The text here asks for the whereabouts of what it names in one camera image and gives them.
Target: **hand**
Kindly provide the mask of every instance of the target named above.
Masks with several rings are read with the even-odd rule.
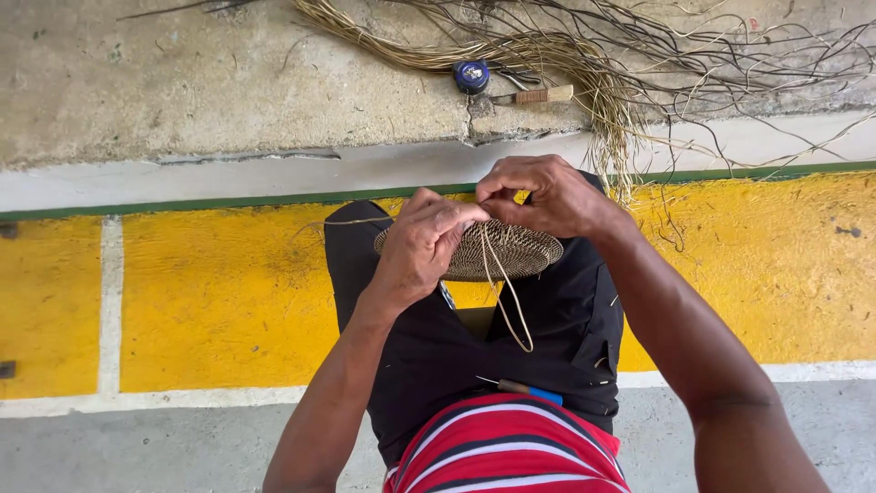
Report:
[[[518,190],[533,192],[531,205],[514,202]],[[626,214],[587,183],[558,155],[513,156],[496,161],[477,184],[477,202],[494,218],[556,238],[591,237]]]
[[[366,291],[398,316],[427,297],[447,272],[463,232],[490,214],[476,204],[448,200],[418,189],[401,207],[386,234],[377,271]]]

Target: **pants pocket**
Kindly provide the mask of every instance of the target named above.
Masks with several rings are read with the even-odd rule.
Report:
[[[599,382],[616,380],[623,331],[624,310],[608,267],[603,264],[597,271],[593,313],[581,346],[572,359],[572,366],[592,375]]]

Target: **green painted line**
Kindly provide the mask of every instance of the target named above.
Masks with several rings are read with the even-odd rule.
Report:
[[[833,164],[808,164],[773,168],[710,169],[704,171],[677,171],[645,173],[639,175],[643,183],[685,183],[728,178],[760,178],[761,180],[787,180],[813,173],[843,173],[876,169],[876,161],[842,162]],[[435,185],[430,189],[440,194],[470,193],[475,191],[476,183],[456,185]],[[210,198],[202,200],[180,200],[176,202],[154,202],[147,204],[101,205],[96,207],[71,207],[66,209],[45,209],[41,211],[0,212],[0,221],[22,221],[27,219],[66,218],[69,216],[94,216],[105,214],[133,214],[138,212],[197,211],[202,209],[224,209],[228,207],[255,207],[265,205],[287,205],[322,203],[332,204],[348,200],[366,200],[391,196],[411,196],[418,187],[396,189],[355,190],[347,192],[326,192],[284,196],[248,196],[237,198]]]

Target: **black pants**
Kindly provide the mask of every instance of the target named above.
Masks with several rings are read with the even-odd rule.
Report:
[[[594,175],[583,173],[602,190]],[[376,204],[344,205],[327,221],[382,218]],[[380,259],[374,238],[390,219],[326,225],[326,259],[343,331]],[[540,275],[512,282],[535,350],[518,346],[502,314],[493,315],[486,341],[473,337],[436,289],[396,320],[380,357],[368,413],[387,466],[448,405],[495,391],[476,376],[505,378],[560,394],[563,407],[611,433],[618,413],[617,367],[624,314],[602,257],[585,238],[561,239],[562,257]],[[500,293],[523,339],[508,288]]]

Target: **man's left hand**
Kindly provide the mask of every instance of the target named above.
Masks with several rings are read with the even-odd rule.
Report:
[[[434,291],[465,230],[488,219],[490,214],[476,204],[418,189],[402,204],[389,228],[377,271],[364,294],[397,317]]]

